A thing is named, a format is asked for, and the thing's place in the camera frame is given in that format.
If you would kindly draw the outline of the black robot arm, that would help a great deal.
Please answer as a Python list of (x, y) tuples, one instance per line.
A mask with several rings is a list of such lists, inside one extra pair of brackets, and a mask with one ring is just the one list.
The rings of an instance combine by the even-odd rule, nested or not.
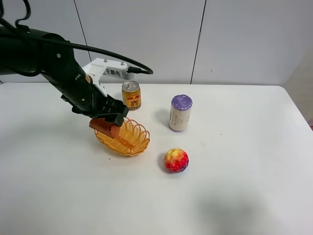
[(0, 73), (42, 75), (61, 94), (72, 111), (121, 126), (129, 109), (105, 91), (100, 78), (106, 67), (98, 62), (82, 68), (73, 49), (59, 35), (39, 30), (20, 35), (0, 28)]

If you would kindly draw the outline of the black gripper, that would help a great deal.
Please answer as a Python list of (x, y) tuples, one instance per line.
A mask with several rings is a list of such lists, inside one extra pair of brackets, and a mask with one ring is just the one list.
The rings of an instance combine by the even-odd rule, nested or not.
[(129, 108), (111, 96), (104, 97), (97, 88), (84, 79), (74, 80), (61, 87), (61, 99), (69, 103), (72, 112), (90, 118), (101, 118), (116, 126), (121, 126)]

